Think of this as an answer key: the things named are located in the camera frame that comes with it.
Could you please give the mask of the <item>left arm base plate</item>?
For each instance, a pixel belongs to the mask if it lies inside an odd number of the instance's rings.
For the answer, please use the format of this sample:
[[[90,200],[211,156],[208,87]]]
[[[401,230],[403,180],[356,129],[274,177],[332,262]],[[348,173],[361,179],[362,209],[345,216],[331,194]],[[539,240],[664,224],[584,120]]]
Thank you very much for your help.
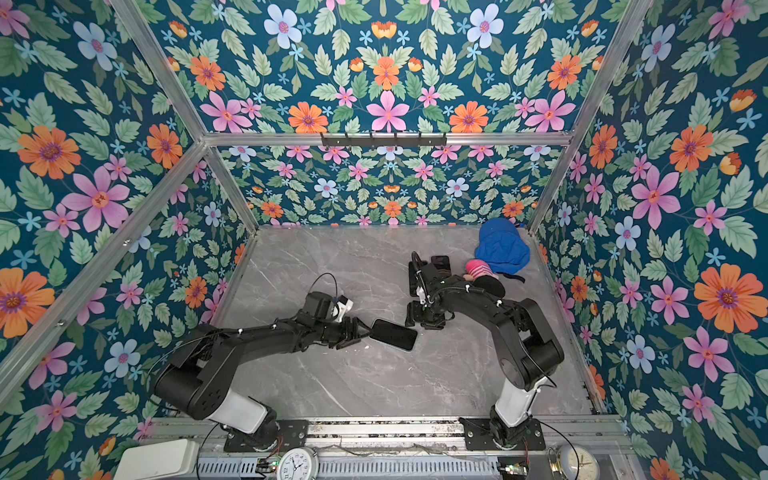
[[[226,453],[276,453],[303,447],[310,423],[307,420],[267,420],[254,433],[227,430],[223,450]]]

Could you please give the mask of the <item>black phone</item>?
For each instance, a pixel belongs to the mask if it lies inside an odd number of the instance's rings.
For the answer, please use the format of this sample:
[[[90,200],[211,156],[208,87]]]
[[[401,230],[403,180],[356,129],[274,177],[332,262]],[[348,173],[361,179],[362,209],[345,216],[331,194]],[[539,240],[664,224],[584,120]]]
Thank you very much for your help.
[[[418,332],[413,328],[377,319],[371,327],[369,336],[380,343],[404,351],[412,351],[418,337]]]
[[[433,255],[430,257],[430,263],[434,265],[442,275],[451,275],[451,263],[450,258],[447,255]]]

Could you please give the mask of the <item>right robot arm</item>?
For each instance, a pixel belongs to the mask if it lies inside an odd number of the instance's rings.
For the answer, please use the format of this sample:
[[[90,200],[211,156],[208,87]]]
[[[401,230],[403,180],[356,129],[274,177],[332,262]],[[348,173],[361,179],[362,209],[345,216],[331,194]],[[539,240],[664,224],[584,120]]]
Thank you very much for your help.
[[[539,304],[532,299],[504,297],[497,279],[467,280],[449,275],[435,264],[413,255],[408,263],[409,293],[406,325],[442,330],[456,315],[475,321],[490,332],[496,358],[505,376],[501,394],[490,409],[486,434],[502,450],[511,450],[539,434],[532,413],[545,388],[565,360],[563,348]]]

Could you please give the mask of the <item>black phone case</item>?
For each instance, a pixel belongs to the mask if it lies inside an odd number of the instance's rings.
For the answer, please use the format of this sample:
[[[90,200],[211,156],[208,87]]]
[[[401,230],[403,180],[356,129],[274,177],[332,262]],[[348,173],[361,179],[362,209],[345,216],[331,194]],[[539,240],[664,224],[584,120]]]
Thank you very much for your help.
[[[418,288],[420,287],[420,280],[418,278],[418,272],[420,271],[420,264],[413,260],[408,262],[408,283],[409,283],[409,295],[412,298],[418,297]]]

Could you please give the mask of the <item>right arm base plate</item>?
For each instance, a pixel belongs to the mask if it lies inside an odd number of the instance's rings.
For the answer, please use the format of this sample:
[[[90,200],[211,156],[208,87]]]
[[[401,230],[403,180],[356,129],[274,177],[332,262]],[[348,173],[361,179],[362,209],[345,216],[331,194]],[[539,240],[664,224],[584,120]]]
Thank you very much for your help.
[[[460,417],[465,447],[469,451],[546,449],[541,423],[531,417],[516,427],[507,427],[500,419]]]

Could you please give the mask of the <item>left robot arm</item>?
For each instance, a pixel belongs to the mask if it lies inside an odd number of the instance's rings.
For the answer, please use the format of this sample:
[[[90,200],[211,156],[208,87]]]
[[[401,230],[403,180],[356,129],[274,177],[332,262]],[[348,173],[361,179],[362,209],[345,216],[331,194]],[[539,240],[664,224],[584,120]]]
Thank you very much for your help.
[[[312,346],[339,350],[360,342],[372,328],[347,314],[351,304],[344,296],[310,292],[293,316],[269,325],[200,325],[172,351],[151,380],[150,392],[194,420],[219,425],[242,445],[270,450],[280,438],[277,413],[233,388],[237,371],[245,363]]]

